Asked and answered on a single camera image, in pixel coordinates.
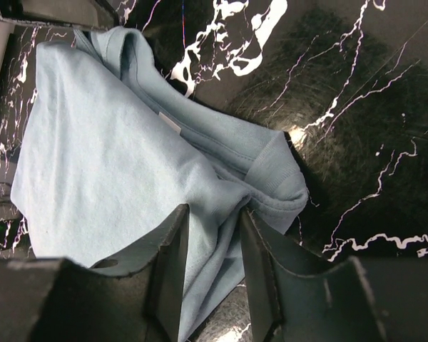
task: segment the black marble surface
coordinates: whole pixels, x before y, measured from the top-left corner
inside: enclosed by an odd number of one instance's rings
[[[181,93],[288,132],[311,194],[289,230],[301,245],[330,261],[428,257],[428,0],[112,4]],[[2,159],[19,146],[37,96],[35,47],[54,39],[74,43],[55,29],[16,27],[10,38]],[[12,164],[0,159],[11,179]],[[25,220],[16,230],[15,246]]]

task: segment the crumpled fabric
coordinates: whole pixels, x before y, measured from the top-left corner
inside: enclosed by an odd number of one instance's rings
[[[75,48],[37,46],[38,96],[11,200],[27,218],[37,257],[85,267],[188,203],[185,341],[244,277],[240,208],[285,233],[307,201],[305,180],[283,132],[174,90],[140,31],[76,37]]]

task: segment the clothing tag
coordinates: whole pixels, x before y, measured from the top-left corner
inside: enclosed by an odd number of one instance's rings
[[[168,116],[162,112],[159,112],[158,117],[165,121],[168,126],[170,126],[177,134],[180,135],[180,127],[176,125]]]

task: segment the fabric fold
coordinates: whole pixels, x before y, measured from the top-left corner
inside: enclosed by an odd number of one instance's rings
[[[137,30],[37,46],[38,96],[11,191],[37,257],[90,267],[190,205],[180,341],[243,278],[239,210],[284,233],[307,201],[282,132],[185,98]],[[180,134],[162,113],[181,127]]]

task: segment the black plastic bracket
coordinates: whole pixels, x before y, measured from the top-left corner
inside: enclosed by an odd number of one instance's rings
[[[254,342],[428,341],[428,259],[333,266],[247,210],[239,225]]]
[[[0,259],[0,341],[177,342],[188,248],[186,204],[85,269]]]

